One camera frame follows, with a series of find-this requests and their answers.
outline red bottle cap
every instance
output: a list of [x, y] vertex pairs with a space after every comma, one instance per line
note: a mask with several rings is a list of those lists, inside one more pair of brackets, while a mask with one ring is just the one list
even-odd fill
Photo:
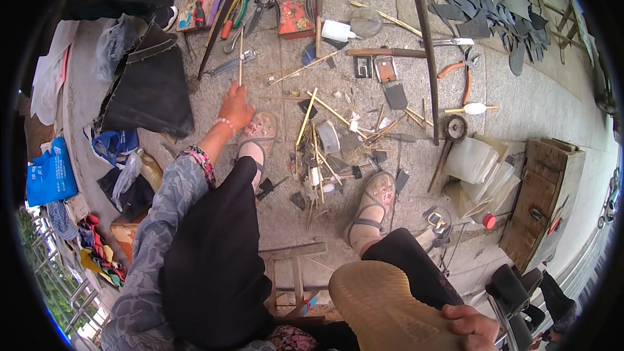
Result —
[[483, 217], [483, 226], [486, 229], [492, 229], [494, 224], [496, 223], [496, 217], [492, 213], [488, 213], [485, 217]]

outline sandal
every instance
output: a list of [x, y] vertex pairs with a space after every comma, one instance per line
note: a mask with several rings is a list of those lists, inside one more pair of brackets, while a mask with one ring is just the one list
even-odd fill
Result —
[[263, 174], [265, 172], [264, 163], [267, 160], [266, 156], [271, 151], [275, 141], [276, 129], [275, 117], [271, 113], [266, 111], [256, 113], [253, 120], [245, 127], [243, 134], [238, 138], [237, 158], [243, 145], [247, 143], [256, 144], [262, 151], [262, 163], [256, 161], [256, 166], [260, 174]]
[[[349, 238], [349, 235], [351, 233], [351, 228], [353, 228], [355, 224], [370, 225], [381, 230], [381, 222], [386, 219], [387, 211], [390, 210], [390, 207], [394, 202], [394, 197], [396, 196], [395, 190], [396, 182], [394, 180], [394, 176], [387, 172], [381, 171], [370, 178], [364, 188], [362, 200], [359, 204], [359, 209], [357, 210], [358, 213], [355, 216], [355, 219], [350, 222], [344, 230], [345, 234], [343, 239], [349, 246], [351, 246], [351, 239]], [[384, 209], [384, 215], [380, 221], [361, 217], [364, 210], [373, 206], [380, 206]]]

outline pile of leather scraps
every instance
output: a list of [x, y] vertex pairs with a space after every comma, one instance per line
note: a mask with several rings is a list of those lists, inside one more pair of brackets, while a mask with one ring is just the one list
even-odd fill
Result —
[[78, 223], [82, 267], [98, 272], [111, 284], [121, 287], [124, 285], [127, 271], [121, 263], [113, 260], [113, 250], [95, 231], [99, 223], [94, 215], [87, 215]]
[[488, 38], [498, 34], [510, 54], [509, 66], [516, 76], [522, 73], [524, 52], [531, 62], [543, 61], [543, 52], [550, 44], [542, 9], [529, 0], [448, 0], [437, 4], [431, 0], [429, 11], [440, 16], [457, 36], [448, 20], [466, 20], [457, 26], [464, 38]]

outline rubber sole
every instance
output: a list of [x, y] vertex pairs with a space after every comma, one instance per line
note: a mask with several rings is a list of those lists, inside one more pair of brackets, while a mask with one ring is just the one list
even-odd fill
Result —
[[379, 261], [338, 268], [329, 291], [362, 351], [461, 350], [462, 337], [448, 330], [451, 320], [410, 293], [405, 273]]

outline foot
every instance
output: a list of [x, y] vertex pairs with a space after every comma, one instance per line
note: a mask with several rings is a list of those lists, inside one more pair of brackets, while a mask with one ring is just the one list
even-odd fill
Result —
[[252, 181], [254, 191], [258, 189], [260, 184], [265, 161], [275, 141], [276, 130], [275, 117], [271, 113], [262, 111], [254, 115], [252, 121], [245, 127], [243, 134], [238, 138], [238, 158], [251, 156], [258, 166], [258, 172]]
[[364, 188], [357, 215], [345, 230], [345, 241], [360, 257], [379, 241], [381, 223], [394, 203], [396, 182], [386, 172], [373, 175]]
[[178, 17], [178, 9], [176, 6], [159, 7], [154, 10], [152, 21], [154, 21], [164, 32], [169, 30], [176, 22]]

